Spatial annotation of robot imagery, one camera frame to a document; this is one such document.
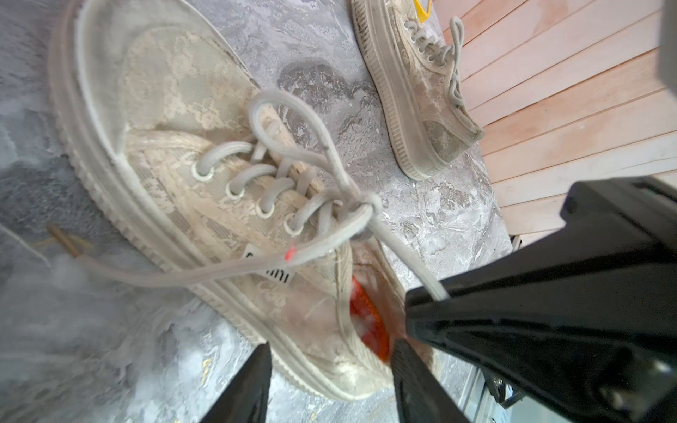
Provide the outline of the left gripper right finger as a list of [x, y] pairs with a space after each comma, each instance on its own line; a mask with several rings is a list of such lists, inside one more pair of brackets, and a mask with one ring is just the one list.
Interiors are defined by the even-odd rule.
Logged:
[[391, 371], [400, 422], [469, 423], [404, 339], [397, 339], [394, 343]]

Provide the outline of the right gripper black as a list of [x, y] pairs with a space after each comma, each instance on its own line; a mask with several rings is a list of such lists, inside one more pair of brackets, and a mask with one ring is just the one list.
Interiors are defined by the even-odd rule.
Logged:
[[577, 182], [564, 227], [407, 294], [408, 334], [576, 422], [676, 419], [676, 190]]

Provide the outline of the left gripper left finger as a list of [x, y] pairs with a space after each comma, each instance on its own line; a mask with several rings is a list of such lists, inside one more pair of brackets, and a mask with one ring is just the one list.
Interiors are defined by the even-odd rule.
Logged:
[[258, 345], [200, 423], [265, 423], [272, 373], [270, 344]]

